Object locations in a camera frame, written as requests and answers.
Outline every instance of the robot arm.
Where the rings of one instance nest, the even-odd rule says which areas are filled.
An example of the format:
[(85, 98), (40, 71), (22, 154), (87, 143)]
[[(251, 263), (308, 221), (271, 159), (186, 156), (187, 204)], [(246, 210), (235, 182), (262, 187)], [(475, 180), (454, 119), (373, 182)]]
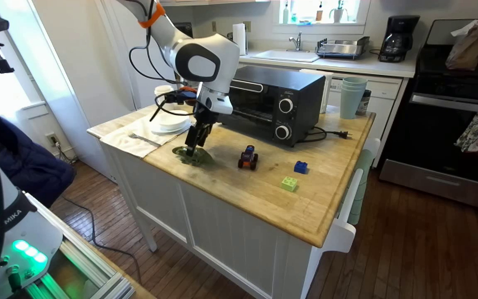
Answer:
[[(187, 155), (193, 156), (197, 145), (204, 146), (218, 113), (231, 114), (228, 97), (230, 83), (239, 64), (239, 47), (220, 34), (191, 38), (176, 29), (157, 0), (117, 0), (149, 28), (165, 61), (176, 73), (190, 81), (199, 81), (194, 117), (186, 138)], [(152, 5), (152, 12), (147, 15)]]

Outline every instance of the dish rack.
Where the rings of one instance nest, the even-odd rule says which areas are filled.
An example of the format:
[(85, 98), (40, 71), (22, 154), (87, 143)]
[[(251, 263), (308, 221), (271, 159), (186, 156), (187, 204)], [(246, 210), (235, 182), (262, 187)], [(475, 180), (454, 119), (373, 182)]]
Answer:
[(359, 40), (335, 40), (327, 38), (319, 40), (315, 53), (322, 58), (337, 57), (358, 59), (366, 51), (370, 37), (364, 36)]

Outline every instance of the oven door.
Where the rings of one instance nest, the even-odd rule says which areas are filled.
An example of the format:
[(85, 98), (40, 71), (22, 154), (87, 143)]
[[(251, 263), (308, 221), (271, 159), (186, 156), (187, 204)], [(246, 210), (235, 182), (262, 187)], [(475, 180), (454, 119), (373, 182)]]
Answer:
[[(478, 153), (455, 142), (478, 113), (478, 100), (414, 93), (395, 127), (389, 159), (478, 182)], [(443, 176), (426, 176), (457, 185)]]
[(218, 121), (234, 130), (272, 139), (277, 96), (277, 87), (234, 79), (229, 91), (233, 112), (220, 114)]

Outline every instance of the wall outlet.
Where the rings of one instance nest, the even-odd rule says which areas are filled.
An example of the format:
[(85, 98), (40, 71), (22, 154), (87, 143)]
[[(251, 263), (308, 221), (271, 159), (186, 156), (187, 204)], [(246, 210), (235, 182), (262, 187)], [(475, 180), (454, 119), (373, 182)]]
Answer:
[(244, 28), (246, 32), (252, 32), (252, 22), (251, 21), (243, 21)]
[(49, 140), (49, 143), (51, 144), (51, 146), (56, 146), (57, 142), (60, 144), (60, 140), (55, 133), (49, 133), (49, 134), (46, 134), (45, 136), (47, 137), (47, 140)]

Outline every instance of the faucet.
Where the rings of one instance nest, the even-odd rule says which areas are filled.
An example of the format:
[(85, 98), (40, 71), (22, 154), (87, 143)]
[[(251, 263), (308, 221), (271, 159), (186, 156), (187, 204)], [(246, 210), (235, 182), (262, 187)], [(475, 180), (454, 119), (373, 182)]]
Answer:
[(302, 32), (298, 33), (298, 38), (290, 37), (289, 42), (294, 43), (295, 51), (302, 51)]

